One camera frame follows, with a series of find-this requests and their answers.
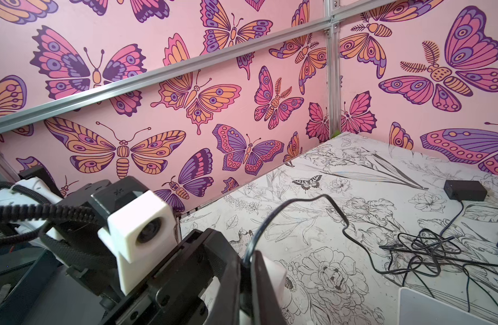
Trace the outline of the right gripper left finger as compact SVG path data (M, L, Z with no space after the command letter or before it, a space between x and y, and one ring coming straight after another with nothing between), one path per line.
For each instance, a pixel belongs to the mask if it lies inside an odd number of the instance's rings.
M240 323L240 257L224 235L207 229L203 247L219 286L212 308L204 308L205 324Z

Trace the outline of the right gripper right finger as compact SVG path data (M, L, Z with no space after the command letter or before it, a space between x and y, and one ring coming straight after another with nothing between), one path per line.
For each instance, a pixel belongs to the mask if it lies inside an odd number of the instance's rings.
M260 251L254 253L250 267L252 324L287 324L280 307L286 274L281 264Z

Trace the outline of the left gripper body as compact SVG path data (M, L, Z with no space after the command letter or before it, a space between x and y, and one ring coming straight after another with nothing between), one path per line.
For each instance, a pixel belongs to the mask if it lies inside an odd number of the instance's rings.
M214 278L205 244L213 234L193 230L100 323L204 324L201 295Z

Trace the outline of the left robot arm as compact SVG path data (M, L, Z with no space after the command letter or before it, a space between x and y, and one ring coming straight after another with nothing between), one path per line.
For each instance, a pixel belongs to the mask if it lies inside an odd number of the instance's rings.
M100 298L104 324L204 324L214 273L206 234L181 238L173 208L134 177L62 198L43 178L0 184L0 248L34 242Z

